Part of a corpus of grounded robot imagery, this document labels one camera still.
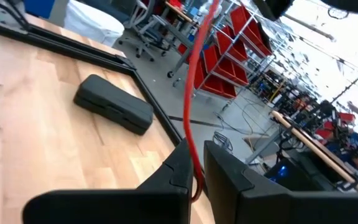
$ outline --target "black case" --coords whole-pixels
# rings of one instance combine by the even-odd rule
[[[81,83],[74,103],[136,134],[144,134],[153,121],[150,104],[97,75],[90,75]]]

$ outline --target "red wire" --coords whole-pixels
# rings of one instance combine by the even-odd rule
[[[201,49],[204,46],[204,40],[209,28],[209,24],[214,16],[214,12],[218,8],[219,0],[214,0],[211,7],[209,7],[209,13],[204,18],[204,21],[198,31],[198,35],[195,39],[195,44],[193,46],[193,54],[190,56],[189,62],[189,72],[187,74],[186,85],[185,85],[185,99],[184,99],[184,109],[183,109],[183,128],[185,129],[186,139],[189,144],[189,150],[191,155],[191,160],[193,161],[195,176],[197,181],[196,193],[191,198],[191,202],[195,202],[200,197],[203,191],[203,173],[201,170],[200,159],[198,157],[196,144],[191,133],[190,128],[190,111],[191,111],[191,96],[193,94],[194,86],[194,77],[196,73],[196,66],[198,59],[200,57]]]

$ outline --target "wooden tabletop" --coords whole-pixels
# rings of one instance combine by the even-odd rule
[[[272,115],[279,121],[284,127],[289,128],[291,124],[285,120],[282,114],[277,111],[273,111]],[[310,148],[314,153],[316,153],[327,165],[334,169],[341,177],[343,177],[349,183],[355,182],[354,178],[349,174],[352,174],[351,171],[342,160],[335,156],[331,151],[329,151],[325,146],[323,146],[319,141],[313,139],[307,133],[293,128],[292,134],[294,134],[300,141],[302,141],[305,146]]]
[[[124,55],[40,19],[29,20]],[[144,98],[128,75],[0,36],[0,223],[21,223],[25,203],[50,190],[136,188],[173,150],[155,116],[138,136],[74,105],[78,85],[92,73]],[[191,223],[214,223],[205,194],[191,211]]]

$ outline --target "shelving unit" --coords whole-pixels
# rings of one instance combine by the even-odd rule
[[[233,1],[213,25],[210,35],[214,37],[214,43],[201,53],[194,85],[195,95],[201,93],[224,99],[227,105],[249,84],[248,74],[255,72],[246,66],[246,62],[253,60],[260,70],[265,69],[262,68],[263,65],[268,65],[269,61],[273,60],[269,56],[274,53],[269,38],[255,19],[256,12],[249,13],[245,5],[237,4]],[[226,16],[231,18],[231,24],[222,26],[221,22]],[[247,50],[251,50],[259,58],[264,58],[265,63],[259,63],[249,57]]]

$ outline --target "blue object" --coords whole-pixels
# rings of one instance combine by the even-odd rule
[[[278,175],[280,177],[285,177],[286,175],[288,174],[288,171],[287,171],[287,167],[286,166],[282,166],[280,171],[278,172]]]
[[[24,0],[25,11],[34,16],[49,19],[55,0]]]
[[[190,9],[190,15],[195,16],[197,15],[198,9],[196,7],[192,7]]]

